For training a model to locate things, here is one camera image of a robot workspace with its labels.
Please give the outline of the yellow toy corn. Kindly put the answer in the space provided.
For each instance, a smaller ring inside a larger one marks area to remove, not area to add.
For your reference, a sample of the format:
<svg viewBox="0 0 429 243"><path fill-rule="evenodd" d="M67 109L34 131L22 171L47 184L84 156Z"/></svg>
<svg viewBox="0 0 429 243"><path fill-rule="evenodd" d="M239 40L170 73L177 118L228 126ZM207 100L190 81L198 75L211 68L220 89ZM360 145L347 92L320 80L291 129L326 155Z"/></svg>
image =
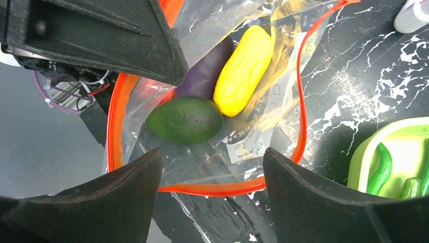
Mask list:
<svg viewBox="0 0 429 243"><path fill-rule="evenodd" d="M260 26L251 26L218 78L213 101L228 117L238 115L249 102L273 56L271 36Z"/></svg>

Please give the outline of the clear zip bag orange zipper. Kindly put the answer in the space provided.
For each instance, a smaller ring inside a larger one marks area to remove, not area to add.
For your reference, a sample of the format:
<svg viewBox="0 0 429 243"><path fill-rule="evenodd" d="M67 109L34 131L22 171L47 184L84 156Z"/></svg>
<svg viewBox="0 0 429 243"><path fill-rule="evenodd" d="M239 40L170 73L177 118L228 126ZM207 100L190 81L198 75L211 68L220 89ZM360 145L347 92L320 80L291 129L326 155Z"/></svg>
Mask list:
<svg viewBox="0 0 429 243"><path fill-rule="evenodd" d="M304 100L301 72L329 17L351 1L162 1L189 66L177 85L121 73L108 114L106 171L151 149L160 194L175 199L205 242L274 240L243 204L264 190L272 145L302 158L306 114L292 138L274 129Z"/></svg>

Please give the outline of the green toy avocado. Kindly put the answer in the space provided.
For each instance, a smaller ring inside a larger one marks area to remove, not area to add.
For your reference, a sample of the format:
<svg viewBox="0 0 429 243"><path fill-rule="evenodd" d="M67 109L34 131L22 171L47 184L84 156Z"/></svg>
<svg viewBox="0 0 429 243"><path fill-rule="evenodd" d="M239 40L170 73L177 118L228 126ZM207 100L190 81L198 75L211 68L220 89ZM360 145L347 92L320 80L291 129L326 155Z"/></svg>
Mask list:
<svg viewBox="0 0 429 243"><path fill-rule="evenodd" d="M181 97L169 100L152 110L145 120L154 135L177 144L205 142L223 126L224 117L210 100Z"/></svg>

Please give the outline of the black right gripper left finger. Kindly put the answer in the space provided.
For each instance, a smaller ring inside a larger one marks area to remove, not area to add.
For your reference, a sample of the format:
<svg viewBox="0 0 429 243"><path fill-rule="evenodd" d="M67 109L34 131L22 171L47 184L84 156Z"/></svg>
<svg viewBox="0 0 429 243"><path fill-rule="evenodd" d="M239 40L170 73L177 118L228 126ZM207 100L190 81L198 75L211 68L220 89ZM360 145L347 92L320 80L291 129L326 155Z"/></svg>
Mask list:
<svg viewBox="0 0 429 243"><path fill-rule="evenodd" d="M155 148L56 195L1 197L1 242L146 242L161 173Z"/></svg>

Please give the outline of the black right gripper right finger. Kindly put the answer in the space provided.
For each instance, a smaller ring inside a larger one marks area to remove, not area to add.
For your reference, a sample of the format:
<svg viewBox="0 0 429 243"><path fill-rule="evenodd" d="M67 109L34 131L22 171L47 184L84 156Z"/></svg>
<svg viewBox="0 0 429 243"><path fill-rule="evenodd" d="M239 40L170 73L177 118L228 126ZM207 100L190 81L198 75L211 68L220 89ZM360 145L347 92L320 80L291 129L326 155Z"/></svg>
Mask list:
<svg viewBox="0 0 429 243"><path fill-rule="evenodd" d="M265 182L278 242L428 242L428 197L390 199L316 174L268 148Z"/></svg>

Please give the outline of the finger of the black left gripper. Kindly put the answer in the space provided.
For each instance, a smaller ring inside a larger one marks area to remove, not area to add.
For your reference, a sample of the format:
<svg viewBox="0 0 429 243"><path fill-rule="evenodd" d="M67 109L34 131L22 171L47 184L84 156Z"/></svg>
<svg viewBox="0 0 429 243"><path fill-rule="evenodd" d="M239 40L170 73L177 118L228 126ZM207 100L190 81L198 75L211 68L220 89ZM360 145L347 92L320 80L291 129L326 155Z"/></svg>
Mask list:
<svg viewBox="0 0 429 243"><path fill-rule="evenodd" d="M1 50L46 77L86 69L179 85L188 64L171 27L182 1L1 1Z"/></svg>

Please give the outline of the purple toy eggplant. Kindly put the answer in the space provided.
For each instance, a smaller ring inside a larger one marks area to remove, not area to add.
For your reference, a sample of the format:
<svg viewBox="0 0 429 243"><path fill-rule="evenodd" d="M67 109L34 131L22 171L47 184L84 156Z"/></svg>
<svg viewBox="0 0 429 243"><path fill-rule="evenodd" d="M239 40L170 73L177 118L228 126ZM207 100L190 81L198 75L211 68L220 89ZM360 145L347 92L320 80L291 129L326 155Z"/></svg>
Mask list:
<svg viewBox="0 0 429 243"><path fill-rule="evenodd" d="M174 97L213 99L219 75L234 52L233 39L228 35L187 72Z"/></svg>

